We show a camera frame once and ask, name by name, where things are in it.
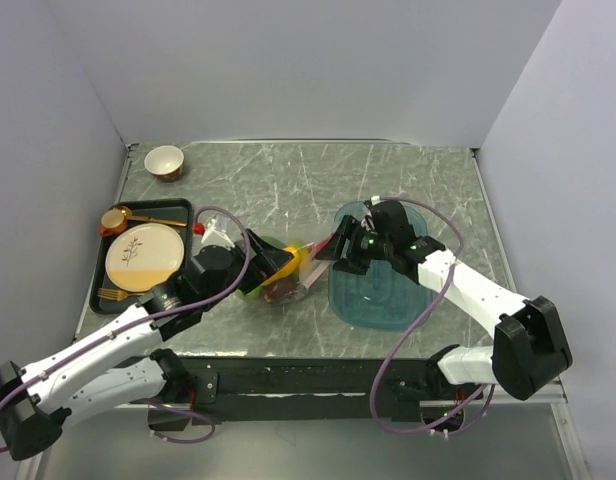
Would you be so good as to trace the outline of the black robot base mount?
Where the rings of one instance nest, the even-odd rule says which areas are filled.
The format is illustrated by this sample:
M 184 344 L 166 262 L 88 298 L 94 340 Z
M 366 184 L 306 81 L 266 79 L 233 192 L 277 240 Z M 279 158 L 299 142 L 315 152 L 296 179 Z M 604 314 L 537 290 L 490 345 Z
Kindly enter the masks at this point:
M 377 359 L 179 357 L 158 350 L 151 360 L 166 381 L 157 393 L 217 423 L 364 419 L 375 408 L 395 422 L 418 422 L 423 402 L 454 404 L 476 392 L 434 372 L 429 360 L 394 360 L 376 392 Z

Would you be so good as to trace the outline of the orange green mango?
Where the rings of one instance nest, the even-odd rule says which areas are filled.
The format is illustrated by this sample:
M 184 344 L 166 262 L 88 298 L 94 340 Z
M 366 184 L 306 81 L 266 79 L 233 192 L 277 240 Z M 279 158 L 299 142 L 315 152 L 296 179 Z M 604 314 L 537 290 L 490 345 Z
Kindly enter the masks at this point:
M 285 247 L 284 251 L 291 254 L 291 259 L 268 279 L 268 283 L 278 281 L 293 274 L 303 275 L 312 266 L 312 250 L 313 247 L 311 245 L 288 245 Z

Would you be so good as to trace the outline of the clear zip top bag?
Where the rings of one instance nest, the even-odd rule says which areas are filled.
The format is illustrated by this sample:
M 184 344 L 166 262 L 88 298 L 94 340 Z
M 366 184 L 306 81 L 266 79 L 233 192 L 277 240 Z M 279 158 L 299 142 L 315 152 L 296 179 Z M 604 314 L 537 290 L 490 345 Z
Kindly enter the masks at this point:
M 316 258 L 330 240 L 288 240 L 261 236 L 251 241 L 249 272 L 237 290 L 247 302 L 269 306 L 294 303 L 305 297 L 328 264 Z

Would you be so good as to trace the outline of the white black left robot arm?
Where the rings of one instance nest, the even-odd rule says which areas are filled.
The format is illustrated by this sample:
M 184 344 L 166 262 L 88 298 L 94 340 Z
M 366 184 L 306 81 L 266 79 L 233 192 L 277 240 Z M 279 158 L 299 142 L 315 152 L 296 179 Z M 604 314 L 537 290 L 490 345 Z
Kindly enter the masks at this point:
M 297 248 L 251 230 L 241 240 L 203 240 L 199 253 L 109 324 L 43 360 L 0 366 L 0 453 L 33 457 L 81 420 L 118 405 L 186 398 L 192 382 L 162 343 L 200 322 L 234 291 L 247 294 L 289 274 Z

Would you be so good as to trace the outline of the red chili pepper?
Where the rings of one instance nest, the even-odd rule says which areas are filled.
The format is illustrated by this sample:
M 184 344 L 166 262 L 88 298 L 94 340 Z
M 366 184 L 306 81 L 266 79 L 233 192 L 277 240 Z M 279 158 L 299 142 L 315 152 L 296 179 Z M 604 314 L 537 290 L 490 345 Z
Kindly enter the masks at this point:
M 331 237 L 317 243 L 316 246 L 314 247 L 314 252 L 319 253 L 324 247 L 326 247 L 329 244 L 330 241 L 331 241 Z

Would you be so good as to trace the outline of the dark red apple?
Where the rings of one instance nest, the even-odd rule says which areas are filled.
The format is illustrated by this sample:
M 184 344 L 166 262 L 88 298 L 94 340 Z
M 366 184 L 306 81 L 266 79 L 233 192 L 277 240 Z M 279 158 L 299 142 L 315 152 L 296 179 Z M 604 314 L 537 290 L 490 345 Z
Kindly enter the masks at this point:
M 298 281 L 288 276 L 266 285 L 262 296 L 269 305 L 281 305 L 293 300 L 297 289 Z

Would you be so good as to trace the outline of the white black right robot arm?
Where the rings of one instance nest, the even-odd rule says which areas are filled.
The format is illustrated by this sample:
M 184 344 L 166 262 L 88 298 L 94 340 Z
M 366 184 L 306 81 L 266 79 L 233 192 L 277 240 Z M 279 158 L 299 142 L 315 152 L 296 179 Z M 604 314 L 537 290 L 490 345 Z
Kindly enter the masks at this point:
M 498 385 L 524 401 L 561 375 L 573 357 L 556 306 L 509 291 L 461 262 L 440 241 L 419 235 L 403 201 L 375 197 L 358 220 L 346 215 L 316 251 L 336 271 L 367 273 L 384 261 L 413 283 L 436 292 L 475 320 L 489 347 L 451 346 L 431 357 L 427 390 L 448 398 L 460 385 Z

